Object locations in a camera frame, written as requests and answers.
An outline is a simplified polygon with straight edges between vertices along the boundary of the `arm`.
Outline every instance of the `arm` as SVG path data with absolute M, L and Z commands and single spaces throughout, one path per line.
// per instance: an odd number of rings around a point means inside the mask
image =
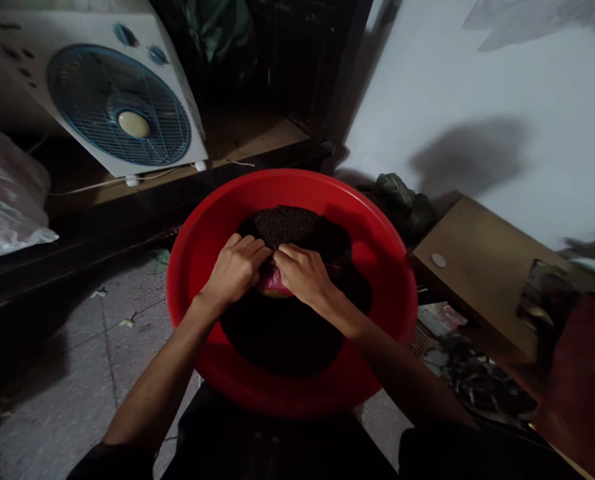
M 226 307 L 257 282 L 257 269 L 270 254 L 260 239 L 231 236 L 209 281 L 115 414 L 103 443 L 159 448 L 182 401 L 199 348 Z
M 451 421 L 477 429 L 442 382 L 333 285 L 320 255 L 295 245 L 280 245 L 273 258 L 282 283 L 358 346 L 386 392 L 414 425 Z

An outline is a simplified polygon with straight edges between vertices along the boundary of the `blue fan grille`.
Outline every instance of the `blue fan grille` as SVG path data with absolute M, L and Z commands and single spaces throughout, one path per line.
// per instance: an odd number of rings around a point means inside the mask
M 52 58 L 47 78 L 53 102 L 70 126 L 115 158 L 170 165 L 189 147 L 189 120 L 177 97 L 150 69 L 119 52 L 67 47 Z M 137 139 L 120 128 L 117 116 L 126 110 L 148 121 L 148 137 Z

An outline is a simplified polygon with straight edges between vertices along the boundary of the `debris on floor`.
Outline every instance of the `debris on floor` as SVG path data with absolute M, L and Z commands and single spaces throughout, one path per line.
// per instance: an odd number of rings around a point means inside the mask
M 95 298 L 95 297 L 106 297 L 108 295 L 108 293 L 106 293 L 106 290 L 104 287 L 95 290 L 91 296 L 89 298 Z
M 169 267 L 169 259 L 171 258 L 171 252 L 167 249 L 151 250 L 151 258 L 155 263 L 155 273 L 166 273 Z
M 137 315 L 137 312 L 134 311 L 133 315 L 131 315 L 128 318 L 125 318 L 124 320 L 122 320 L 120 322 L 120 326 L 126 325 L 127 327 L 133 328 L 135 326 L 135 321 L 133 319 L 135 318 L 136 315 Z

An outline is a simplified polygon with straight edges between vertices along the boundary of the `hand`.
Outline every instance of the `hand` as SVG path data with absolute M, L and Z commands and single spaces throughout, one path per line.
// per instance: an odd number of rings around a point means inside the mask
M 259 266 L 269 255 L 271 249 L 263 240 L 234 233 L 219 252 L 213 273 L 200 293 L 223 307 L 241 299 L 257 283 Z
M 282 283 L 303 303 L 315 307 L 340 293 L 318 252 L 283 243 L 273 259 L 282 275 Z

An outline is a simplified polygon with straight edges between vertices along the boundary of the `white box fan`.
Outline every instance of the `white box fan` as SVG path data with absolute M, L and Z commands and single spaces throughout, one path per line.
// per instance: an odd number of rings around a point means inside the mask
M 148 1 L 2 0 L 0 57 L 112 175 L 205 169 L 195 99 Z

